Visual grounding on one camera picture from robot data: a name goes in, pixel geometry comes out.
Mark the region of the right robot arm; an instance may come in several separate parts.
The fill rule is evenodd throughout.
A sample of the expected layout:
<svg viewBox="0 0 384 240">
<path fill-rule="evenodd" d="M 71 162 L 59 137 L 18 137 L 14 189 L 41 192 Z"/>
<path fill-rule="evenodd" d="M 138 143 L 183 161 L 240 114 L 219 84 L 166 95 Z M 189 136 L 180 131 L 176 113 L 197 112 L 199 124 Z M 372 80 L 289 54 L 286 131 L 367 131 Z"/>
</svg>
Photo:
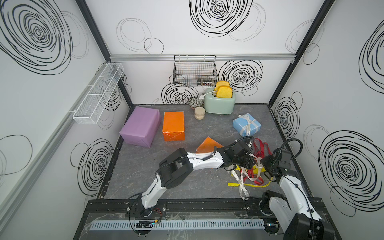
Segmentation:
<svg viewBox="0 0 384 240">
<path fill-rule="evenodd" d="M 265 215 L 277 218 L 284 240 L 333 240 L 333 226 L 317 213 L 297 172 L 291 170 L 290 160 L 298 157 L 303 147 L 299 139 L 290 139 L 261 160 L 266 175 L 276 178 L 284 193 L 265 191 L 260 208 Z"/>
</svg>

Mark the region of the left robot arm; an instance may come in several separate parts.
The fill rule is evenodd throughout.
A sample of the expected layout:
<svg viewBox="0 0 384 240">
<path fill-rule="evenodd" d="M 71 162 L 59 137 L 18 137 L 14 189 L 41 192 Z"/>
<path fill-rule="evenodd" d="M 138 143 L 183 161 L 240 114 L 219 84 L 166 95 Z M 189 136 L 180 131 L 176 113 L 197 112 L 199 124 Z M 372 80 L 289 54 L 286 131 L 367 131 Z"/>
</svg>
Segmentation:
<svg viewBox="0 0 384 240">
<path fill-rule="evenodd" d="M 129 217 L 147 217 L 158 200 L 169 189 L 179 186 L 192 172 L 203 169 L 224 169 L 232 171 L 237 166 L 251 169 L 255 157 L 251 155 L 254 137 L 246 136 L 221 148 L 215 147 L 210 153 L 188 153 L 180 148 L 170 154 L 155 172 L 155 179 L 149 188 L 139 194 L 127 208 Z"/>
</svg>

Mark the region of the purple gift box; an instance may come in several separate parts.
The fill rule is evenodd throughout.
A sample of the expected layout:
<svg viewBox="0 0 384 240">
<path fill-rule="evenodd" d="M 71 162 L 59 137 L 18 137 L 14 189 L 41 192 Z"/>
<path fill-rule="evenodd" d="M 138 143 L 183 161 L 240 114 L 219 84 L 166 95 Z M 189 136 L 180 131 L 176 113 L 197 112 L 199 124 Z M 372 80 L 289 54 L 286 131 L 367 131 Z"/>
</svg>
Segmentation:
<svg viewBox="0 0 384 240">
<path fill-rule="evenodd" d="M 160 123 L 159 110 L 135 107 L 120 136 L 127 144 L 150 148 Z"/>
</svg>

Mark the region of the orange box red ribbon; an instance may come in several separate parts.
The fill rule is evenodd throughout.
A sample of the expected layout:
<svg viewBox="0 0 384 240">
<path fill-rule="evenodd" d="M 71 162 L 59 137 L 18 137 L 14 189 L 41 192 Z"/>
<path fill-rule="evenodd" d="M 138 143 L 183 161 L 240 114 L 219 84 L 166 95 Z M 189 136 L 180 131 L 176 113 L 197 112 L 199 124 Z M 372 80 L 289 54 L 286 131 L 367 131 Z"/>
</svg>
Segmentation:
<svg viewBox="0 0 384 240">
<path fill-rule="evenodd" d="M 165 112 L 163 137 L 166 142 L 185 140 L 184 112 Z"/>
</svg>

